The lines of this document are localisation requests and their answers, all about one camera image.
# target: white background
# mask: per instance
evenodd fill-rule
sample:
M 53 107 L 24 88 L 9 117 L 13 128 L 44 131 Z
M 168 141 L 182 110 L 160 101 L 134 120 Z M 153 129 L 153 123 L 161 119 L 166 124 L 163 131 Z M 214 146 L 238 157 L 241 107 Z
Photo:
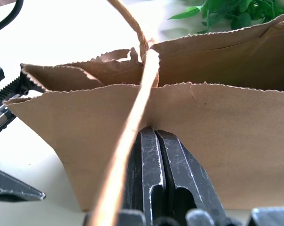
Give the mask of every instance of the white background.
M 147 34 L 158 41 L 205 29 L 199 16 L 167 20 L 194 5 L 188 0 L 125 3 Z M 13 5 L 0 7 L 0 20 Z M 19 75 L 20 63 L 56 65 L 84 61 L 137 45 L 135 33 L 105 0 L 24 0 L 19 16 L 0 31 L 0 66 L 6 76 L 0 88 Z M 0 133 L 0 170 L 47 194 L 43 202 L 0 203 L 0 226 L 82 225 L 85 214 L 79 209 L 57 155 L 19 119 Z M 228 213 L 244 222 L 249 215 L 246 210 Z

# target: paper bag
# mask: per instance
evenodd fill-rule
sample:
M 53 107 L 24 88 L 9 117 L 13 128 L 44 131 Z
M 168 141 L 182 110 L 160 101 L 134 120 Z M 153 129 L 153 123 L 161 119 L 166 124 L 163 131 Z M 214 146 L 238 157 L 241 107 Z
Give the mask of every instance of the paper bag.
M 159 84 L 140 129 L 174 133 L 204 166 L 225 208 L 284 205 L 284 15 L 151 49 L 160 57 Z M 23 64 L 22 71 L 46 93 L 6 104 L 53 147 L 87 211 L 138 94 L 143 63 L 132 48 L 55 67 Z

